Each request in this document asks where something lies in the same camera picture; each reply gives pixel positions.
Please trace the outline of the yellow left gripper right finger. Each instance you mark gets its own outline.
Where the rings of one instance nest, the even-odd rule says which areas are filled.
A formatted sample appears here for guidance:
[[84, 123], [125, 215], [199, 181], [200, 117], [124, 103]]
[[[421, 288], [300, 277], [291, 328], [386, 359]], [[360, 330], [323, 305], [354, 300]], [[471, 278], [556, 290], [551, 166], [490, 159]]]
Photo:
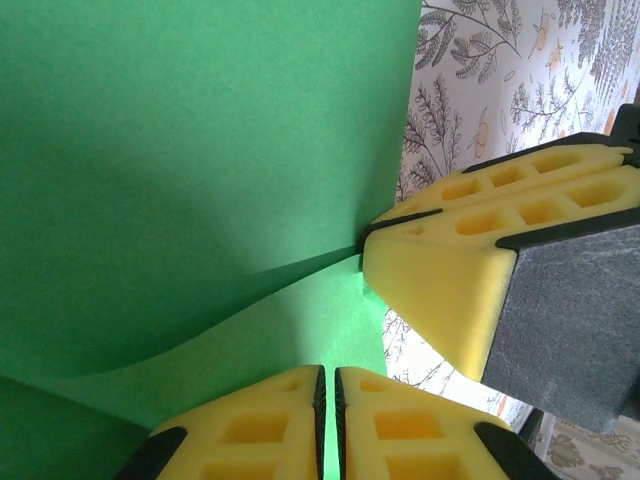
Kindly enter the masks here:
[[334, 372], [342, 479], [552, 479], [499, 418], [358, 367]]

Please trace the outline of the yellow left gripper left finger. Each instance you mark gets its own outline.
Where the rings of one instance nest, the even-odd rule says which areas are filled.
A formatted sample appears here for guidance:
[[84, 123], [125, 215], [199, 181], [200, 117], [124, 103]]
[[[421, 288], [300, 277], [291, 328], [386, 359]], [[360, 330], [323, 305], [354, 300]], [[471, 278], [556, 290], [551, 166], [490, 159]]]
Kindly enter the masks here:
[[165, 421], [119, 479], [321, 479], [326, 375], [305, 365]]

